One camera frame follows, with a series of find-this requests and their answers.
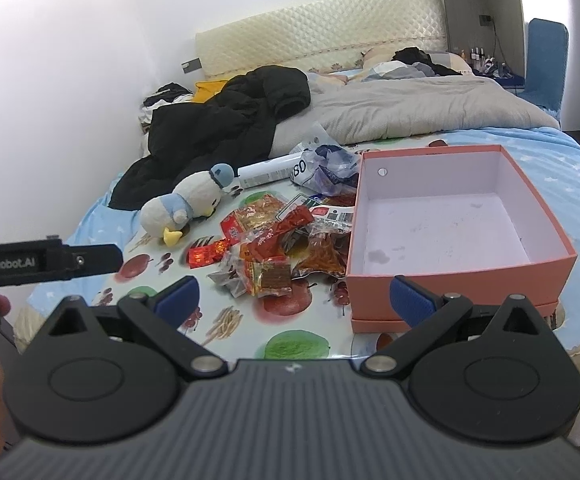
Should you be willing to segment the spicy strips clear snack pack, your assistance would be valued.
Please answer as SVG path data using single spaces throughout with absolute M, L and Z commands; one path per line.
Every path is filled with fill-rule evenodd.
M 317 205 L 310 209 L 314 220 L 306 226 L 307 246 L 292 266 L 292 278 L 326 274 L 344 278 L 352 235 L 352 206 Z

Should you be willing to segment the red brown tofu snack pack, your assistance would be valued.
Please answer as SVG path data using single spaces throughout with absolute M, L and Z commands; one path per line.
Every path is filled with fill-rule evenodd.
M 286 256 L 258 261 L 241 245 L 224 253 L 209 279 L 214 285 L 226 288 L 234 298 L 282 297 L 292 293 L 291 266 Z

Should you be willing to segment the small red snack packet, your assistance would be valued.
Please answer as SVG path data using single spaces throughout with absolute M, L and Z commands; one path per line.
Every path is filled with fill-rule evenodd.
M 210 266 L 218 263 L 223 259 L 225 252 L 230 248 L 228 240 L 222 238 L 221 240 L 214 240 L 207 245 L 199 245 L 191 247 L 188 250 L 187 262 L 191 269 L 201 268 L 202 266 Z

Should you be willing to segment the pink cardboard box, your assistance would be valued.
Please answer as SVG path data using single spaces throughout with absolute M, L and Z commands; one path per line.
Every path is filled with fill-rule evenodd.
M 409 329 L 390 304 L 397 275 L 476 304 L 518 292 L 548 318 L 575 260 L 556 216 L 500 145 L 373 151 L 360 159 L 345 277 L 356 334 Z

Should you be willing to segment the penguin plush toy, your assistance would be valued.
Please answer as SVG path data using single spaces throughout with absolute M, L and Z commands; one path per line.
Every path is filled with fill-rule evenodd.
M 227 164 L 216 164 L 210 170 L 183 178 L 171 193 L 152 198 L 142 206 L 141 227 L 151 237 L 173 247 L 191 220 L 214 214 L 224 196 L 224 188 L 234 179 L 234 170 Z

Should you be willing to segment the orange snack packet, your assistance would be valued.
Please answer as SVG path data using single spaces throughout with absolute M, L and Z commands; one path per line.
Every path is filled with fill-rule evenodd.
M 269 192 L 257 192 L 248 196 L 240 207 L 220 222 L 224 237 L 232 245 L 239 243 L 248 233 L 274 221 L 277 212 L 285 204 L 286 201 L 280 196 Z

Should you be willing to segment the red snack bag white text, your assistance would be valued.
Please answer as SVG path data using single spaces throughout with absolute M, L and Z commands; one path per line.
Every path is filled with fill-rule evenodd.
M 254 234 L 252 240 L 243 242 L 239 257 L 246 261 L 265 261 L 284 255 L 281 239 L 296 229 L 303 228 L 314 221 L 307 206 L 299 206 L 290 211 L 283 219 L 269 223 Z

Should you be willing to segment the blue white plastic bag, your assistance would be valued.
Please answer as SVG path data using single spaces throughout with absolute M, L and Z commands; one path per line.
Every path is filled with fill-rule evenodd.
M 308 128 L 291 153 L 299 156 L 290 172 L 294 184 L 326 197 L 356 192 L 362 158 L 334 140 L 319 122 Z

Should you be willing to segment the white tube bottle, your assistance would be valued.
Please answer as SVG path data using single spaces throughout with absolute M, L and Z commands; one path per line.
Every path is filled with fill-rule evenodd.
M 293 174 L 294 166 L 301 159 L 300 153 L 288 154 L 264 162 L 244 166 L 238 169 L 237 179 L 240 188 L 255 188 L 256 186 L 288 179 Z

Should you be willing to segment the blue star bedsheet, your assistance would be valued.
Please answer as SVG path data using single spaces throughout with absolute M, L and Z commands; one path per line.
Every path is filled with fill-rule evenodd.
M 506 148 L 566 231 L 578 258 L 548 322 L 580 367 L 580 144 L 552 128 L 458 130 L 447 133 L 445 141 L 452 145 L 499 144 Z M 112 209 L 102 198 L 90 208 L 71 243 L 113 243 L 124 250 L 139 231 L 142 229 L 136 212 Z M 14 324 L 17 346 L 24 348 L 30 343 L 64 296 L 80 295 L 98 306 L 97 292 L 113 275 L 38 285 Z

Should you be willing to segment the black puffer jacket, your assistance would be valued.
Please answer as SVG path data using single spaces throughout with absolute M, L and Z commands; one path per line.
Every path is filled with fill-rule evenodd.
M 204 103 L 158 108 L 148 134 L 149 154 L 125 171 L 109 206 L 138 210 L 172 192 L 183 178 L 220 162 L 237 170 L 268 159 L 277 125 L 310 104 L 306 73 L 271 65 L 235 76 Z

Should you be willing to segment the grey blanket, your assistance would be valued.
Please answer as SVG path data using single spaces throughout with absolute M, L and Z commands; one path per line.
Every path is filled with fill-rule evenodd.
M 311 104 L 280 122 L 269 155 L 288 154 L 314 124 L 343 145 L 486 127 L 557 129 L 557 119 L 475 76 L 352 81 L 311 80 Z

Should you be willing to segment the blue chair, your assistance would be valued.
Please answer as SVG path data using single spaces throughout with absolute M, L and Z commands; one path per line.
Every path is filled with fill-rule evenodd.
M 521 99 L 558 116 L 566 83 L 569 33 L 561 23 L 533 18 L 528 24 L 528 50 Z

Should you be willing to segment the cream quilted headboard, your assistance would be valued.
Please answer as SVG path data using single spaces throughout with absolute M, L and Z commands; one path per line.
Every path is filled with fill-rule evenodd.
M 260 66 L 352 70 L 375 47 L 447 49 L 443 0 L 322 0 L 256 14 L 196 35 L 209 79 Z

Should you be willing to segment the grey bedside shelf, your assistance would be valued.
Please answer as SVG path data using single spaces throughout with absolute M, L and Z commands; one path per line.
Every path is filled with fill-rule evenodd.
M 444 0 L 448 46 L 455 53 L 482 49 L 519 76 L 525 70 L 521 0 Z

